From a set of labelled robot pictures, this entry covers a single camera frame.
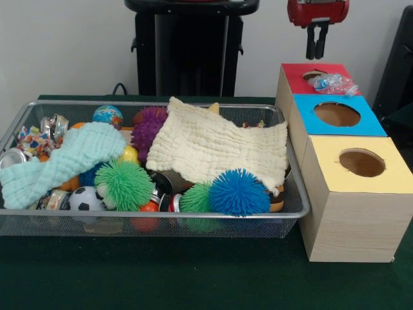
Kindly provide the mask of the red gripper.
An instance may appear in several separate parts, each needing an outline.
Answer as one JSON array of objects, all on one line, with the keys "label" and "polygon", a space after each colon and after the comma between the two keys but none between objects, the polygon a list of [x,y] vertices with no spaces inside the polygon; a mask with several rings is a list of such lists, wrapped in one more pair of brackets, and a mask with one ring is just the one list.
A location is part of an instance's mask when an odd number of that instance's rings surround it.
[{"label": "red gripper", "polygon": [[306,58],[322,59],[328,25],[321,25],[318,41],[315,39],[315,26],[312,23],[328,21],[330,24],[341,23],[347,16],[350,1],[287,1],[287,13],[291,23],[301,28],[307,27]]}]

